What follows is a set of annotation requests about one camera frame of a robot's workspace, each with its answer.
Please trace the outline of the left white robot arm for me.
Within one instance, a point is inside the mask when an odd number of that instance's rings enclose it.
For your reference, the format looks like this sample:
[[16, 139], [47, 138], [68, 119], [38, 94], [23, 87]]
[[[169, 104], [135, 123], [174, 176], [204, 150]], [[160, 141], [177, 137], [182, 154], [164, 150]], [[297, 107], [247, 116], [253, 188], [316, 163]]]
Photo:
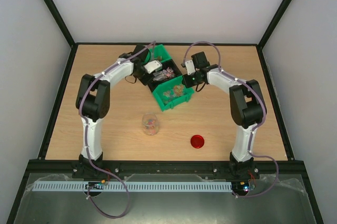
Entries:
[[136, 71], [147, 73], [143, 63], [149, 53], [149, 48], [154, 46], [155, 42], [147, 46], [139, 46], [131, 53], [120, 55], [116, 62], [100, 73], [83, 75], [75, 106], [83, 125], [81, 157], [88, 162], [94, 162], [103, 157], [102, 124], [110, 109], [111, 89]]

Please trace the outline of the red jar lid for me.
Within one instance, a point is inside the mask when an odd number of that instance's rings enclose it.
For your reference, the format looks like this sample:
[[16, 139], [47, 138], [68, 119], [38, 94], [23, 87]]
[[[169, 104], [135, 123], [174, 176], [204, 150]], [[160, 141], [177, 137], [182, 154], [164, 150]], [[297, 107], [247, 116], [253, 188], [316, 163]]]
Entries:
[[201, 135], [193, 135], [190, 139], [191, 146], [195, 149], [200, 149], [204, 146], [205, 140]]

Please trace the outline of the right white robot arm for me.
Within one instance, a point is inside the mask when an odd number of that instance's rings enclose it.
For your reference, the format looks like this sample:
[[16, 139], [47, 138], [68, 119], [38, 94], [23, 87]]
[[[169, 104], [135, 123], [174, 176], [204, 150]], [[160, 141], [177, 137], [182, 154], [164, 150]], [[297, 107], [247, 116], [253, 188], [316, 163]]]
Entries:
[[182, 67], [187, 71], [182, 80], [185, 87], [212, 85], [229, 95], [231, 116], [237, 125], [235, 144], [230, 152], [229, 171], [237, 178], [247, 171], [253, 172], [255, 166], [252, 146], [257, 129], [266, 118], [266, 105], [259, 82], [255, 79], [241, 80], [219, 65], [211, 65], [204, 52], [192, 55], [191, 60], [183, 60]]

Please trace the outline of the silver metal scoop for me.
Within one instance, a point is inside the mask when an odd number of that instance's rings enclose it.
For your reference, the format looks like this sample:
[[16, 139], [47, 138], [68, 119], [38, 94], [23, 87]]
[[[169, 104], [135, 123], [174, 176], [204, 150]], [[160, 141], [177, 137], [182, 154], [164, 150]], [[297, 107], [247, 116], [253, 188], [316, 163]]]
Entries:
[[154, 82], [161, 82], [161, 81], [164, 81], [165, 79], [167, 79], [167, 75], [163, 73], [162, 71], [153, 73]]

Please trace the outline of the black bin with swirl lollipops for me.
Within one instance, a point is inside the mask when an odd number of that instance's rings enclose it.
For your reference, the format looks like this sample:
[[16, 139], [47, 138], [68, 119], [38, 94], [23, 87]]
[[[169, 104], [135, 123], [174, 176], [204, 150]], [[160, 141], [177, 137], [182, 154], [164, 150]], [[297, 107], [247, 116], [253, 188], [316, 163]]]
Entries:
[[164, 81], [161, 81], [161, 82], [152, 81], [151, 83], [149, 83], [147, 86], [148, 86], [148, 88], [150, 89], [151, 92], [153, 92], [158, 85], [163, 84], [163, 83], [165, 83], [169, 80], [172, 80], [172, 79], [182, 75], [181, 71], [179, 70], [176, 63], [172, 59], [170, 59], [166, 62], [163, 62], [162, 68], [158, 71], [155, 71], [155, 72], [159, 72], [159, 71], [162, 71], [163, 73], [165, 73], [167, 75], [167, 79], [165, 79]]

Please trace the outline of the green bin with lollipops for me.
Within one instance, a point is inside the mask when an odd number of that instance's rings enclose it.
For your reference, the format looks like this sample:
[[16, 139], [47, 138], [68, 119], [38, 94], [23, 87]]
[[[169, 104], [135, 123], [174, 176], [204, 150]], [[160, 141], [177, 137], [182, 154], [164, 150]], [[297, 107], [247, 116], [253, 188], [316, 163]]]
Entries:
[[147, 57], [145, 58], [145, 63], [150, 62], [150, 60], [152, 59], [152, 55], [154, 56], [154, 60], [158, 60], [161, 63], [172, 59], [172, 57], [170, 56], [170, 54], [168, 53], [168, 51], [162, 44], [156, 45], [154, 47], [154, 53], [152, 52], [153, 52], [153, 48], [151, 47], [148, 49], [148, 54], [147, 54]]

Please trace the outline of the green bin with gummy candies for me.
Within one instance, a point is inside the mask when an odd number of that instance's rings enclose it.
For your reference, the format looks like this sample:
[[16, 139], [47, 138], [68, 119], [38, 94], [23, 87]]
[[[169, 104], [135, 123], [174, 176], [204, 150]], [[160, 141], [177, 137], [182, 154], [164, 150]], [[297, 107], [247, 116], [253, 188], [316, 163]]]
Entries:
[[161, 111], [173, 109], [177, 105], [189, 102], [194, 94], [193, 88], [187, 88], [182, 84], [183, 77], [175, 77], [159, 84], [152, 92]]

